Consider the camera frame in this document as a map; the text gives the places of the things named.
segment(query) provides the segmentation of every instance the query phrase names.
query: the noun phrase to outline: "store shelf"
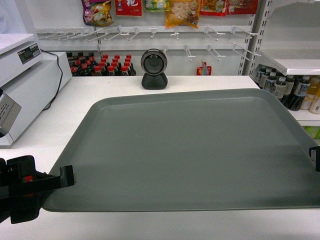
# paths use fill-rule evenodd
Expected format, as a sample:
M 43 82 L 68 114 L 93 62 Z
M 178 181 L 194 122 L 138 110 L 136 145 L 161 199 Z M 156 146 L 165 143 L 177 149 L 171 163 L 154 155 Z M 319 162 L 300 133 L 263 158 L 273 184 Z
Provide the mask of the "store shelf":
M 318 114 L 313 114 L 309 110 L 288 111 L 301 126 L 320 126 L 320 115 Z
M 284 75 L 320 75 L 320 49 L 260 49 L 257 62 Z

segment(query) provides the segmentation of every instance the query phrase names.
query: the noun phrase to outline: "printer label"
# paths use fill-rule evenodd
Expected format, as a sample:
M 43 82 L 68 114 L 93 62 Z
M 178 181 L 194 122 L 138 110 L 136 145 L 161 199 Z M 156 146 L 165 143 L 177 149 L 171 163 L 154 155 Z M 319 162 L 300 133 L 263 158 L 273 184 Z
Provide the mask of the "printer label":
M 38 48 L 38 44 L 33 44 L 21 51 L 18 52 L 19 58 L 22 64 L 29 62 L 34 59 L 36 56 L 40 55 L 40 50 Z

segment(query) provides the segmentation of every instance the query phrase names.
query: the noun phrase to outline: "black cable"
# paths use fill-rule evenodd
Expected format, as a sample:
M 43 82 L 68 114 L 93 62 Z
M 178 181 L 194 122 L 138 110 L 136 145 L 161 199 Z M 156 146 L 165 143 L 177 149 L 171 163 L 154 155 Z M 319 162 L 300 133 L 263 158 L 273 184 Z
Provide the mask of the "black cable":
M 49 52 L 49 51 L 45 51 L 45 50 L 43 50 L 43 49 L 40 49 L 40 51 L 41 51 L 41 52 L 45 52 L 45 53 L 47 53 L 47 54 L 51 54 L 51 55 L 56 56 L 56 63 L 57 63 L 57 65 L 58 65 L 58 68 L 59 68 L 60 71 L 61 71 L 61 77 L 60 77 L 60 80 L 59 80 L 58 89 L 57 89 L 54 97 L 52 98 L 52 100 L 49 102 L 49 104 L 48 104 L 49 106 L 48 106 L 47 108 L 44 108 L 44 109 L 42 110 L 42 111 L 45 111 L 45 110 L 48 110 L 48 109 L 51 107 L 51 104 L 54 102 L 54 100 L 56 99 L 56 97 L 57 97 L 57 95 L 58 95 L 58 93 L 59 93 L 59 91 L 60 91 L 60 86 L 61 86 L 62 78 L 63 78 L 63 76 L 64 76 L 64 72 L 62 71 L 62 69 L 61 69 L 61 67 L 60 67 L 60 65 L 59 65 L 59 56 L 58 56 L 57 54 L 54 54 L 54 53 Z

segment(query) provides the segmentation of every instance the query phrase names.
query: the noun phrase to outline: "yellow snack bag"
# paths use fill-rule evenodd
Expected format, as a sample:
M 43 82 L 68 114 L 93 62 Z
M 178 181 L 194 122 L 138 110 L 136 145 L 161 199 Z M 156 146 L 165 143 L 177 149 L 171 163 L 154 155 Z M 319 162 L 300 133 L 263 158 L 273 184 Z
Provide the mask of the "yellow snack bag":
M 198 28 L 200 0 L 170 0 L 170 11 L 166 12 L 165 27 L 172 28 L 185 24 Z

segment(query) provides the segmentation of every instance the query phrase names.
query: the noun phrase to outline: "webcam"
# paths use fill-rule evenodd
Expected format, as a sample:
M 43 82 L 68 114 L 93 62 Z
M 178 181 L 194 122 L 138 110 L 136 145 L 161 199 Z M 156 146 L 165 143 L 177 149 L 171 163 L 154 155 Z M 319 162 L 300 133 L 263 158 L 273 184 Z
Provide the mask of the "webcam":
M 149 49 L 141 57 L 141 67 L 143 75 L 141 85 L 145 89 L 160 90 L 168 84 L 164 71 L 167 68 L 167 57 L 159 49 Z

